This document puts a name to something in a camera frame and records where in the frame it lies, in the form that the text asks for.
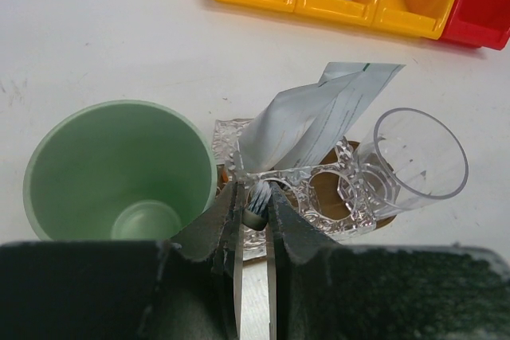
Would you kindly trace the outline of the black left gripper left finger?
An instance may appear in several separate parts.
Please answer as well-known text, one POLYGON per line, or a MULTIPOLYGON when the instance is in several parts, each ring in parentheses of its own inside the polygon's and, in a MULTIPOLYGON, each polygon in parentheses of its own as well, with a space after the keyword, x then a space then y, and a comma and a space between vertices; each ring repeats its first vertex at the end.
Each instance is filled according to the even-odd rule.
POLYGON ((1 247, 4 339, 237 339, 244 186, 168 240, 1 247))

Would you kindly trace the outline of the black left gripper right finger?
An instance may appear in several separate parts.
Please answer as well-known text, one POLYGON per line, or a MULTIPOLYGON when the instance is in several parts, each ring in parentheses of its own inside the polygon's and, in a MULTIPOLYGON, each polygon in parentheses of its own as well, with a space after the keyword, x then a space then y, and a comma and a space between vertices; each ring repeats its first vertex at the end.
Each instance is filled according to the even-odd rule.
POLYGON ((506 339, 509 267, 459 246, 342 245, 277 184, 269 203, 273 339, 506 339))

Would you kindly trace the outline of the clear acrylic toothbrush holder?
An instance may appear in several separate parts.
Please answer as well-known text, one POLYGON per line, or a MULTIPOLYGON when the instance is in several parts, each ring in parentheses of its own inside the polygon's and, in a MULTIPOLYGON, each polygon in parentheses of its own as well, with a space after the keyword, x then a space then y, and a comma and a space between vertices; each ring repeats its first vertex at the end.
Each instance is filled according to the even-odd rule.
POLYGON ((324 164, 250 174, 242 168, 238 153, 238 138, 250 123, 250 119, 218 120, 212 141, 218 173, 226 181, 243 182, 248 201, 265 198, 258 187, 261 182, 275 182, 283 187, 296 212, 333 240, 375 230, 375 213, 354 166, 353 146, 346 138, 337 142, 330 151, 332 158, 324 164))

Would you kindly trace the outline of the brown oval wooden tray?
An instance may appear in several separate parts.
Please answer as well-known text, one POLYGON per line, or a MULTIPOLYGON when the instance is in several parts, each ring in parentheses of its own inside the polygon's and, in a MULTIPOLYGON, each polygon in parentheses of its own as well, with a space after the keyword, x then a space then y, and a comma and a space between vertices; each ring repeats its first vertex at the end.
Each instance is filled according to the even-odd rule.
POLYGON ((265 180, 277 183, 292 207, 327 234, 356 236, 380 229, 394 218, 376 218, 355 196, 354 187, 349 184, 352 177, 344 179, 336 169, 343 166, 347 153, 358 145, 357 141, 343 140, 320 163, 322 170, 292 170, 289 176, 280 176, 274 170, 265 180))

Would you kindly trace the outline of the green plastic cup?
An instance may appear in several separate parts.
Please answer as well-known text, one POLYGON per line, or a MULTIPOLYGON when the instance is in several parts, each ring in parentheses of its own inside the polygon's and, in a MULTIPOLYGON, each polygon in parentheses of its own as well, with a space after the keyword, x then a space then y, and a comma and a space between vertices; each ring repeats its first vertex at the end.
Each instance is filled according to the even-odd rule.
POLYGON ((216 190, 212 150, 189 119, 159 104, 114 100, 47 133, 22 195, 41 240, 158 240, 199 217, 216 190))

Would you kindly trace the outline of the clear plastic cup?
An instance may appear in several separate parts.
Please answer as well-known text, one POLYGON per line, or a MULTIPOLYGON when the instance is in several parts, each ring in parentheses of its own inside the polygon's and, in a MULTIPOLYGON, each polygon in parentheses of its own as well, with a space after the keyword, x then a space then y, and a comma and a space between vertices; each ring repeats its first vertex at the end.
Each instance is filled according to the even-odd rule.
POLYGON ((409 107, 379 117, 354 150, 353 165, 378 220, 455 197, 469 177, 465 150, 453 132, 409 107))

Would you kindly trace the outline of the red plastic bin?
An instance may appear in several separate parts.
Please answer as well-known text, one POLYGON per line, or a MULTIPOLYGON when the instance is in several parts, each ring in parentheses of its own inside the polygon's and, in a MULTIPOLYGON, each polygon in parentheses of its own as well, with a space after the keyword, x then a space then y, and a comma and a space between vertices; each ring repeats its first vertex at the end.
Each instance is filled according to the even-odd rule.
POLYGON ((441 39, 502 50, 509 40, 509 0, 455 0, 441 39))

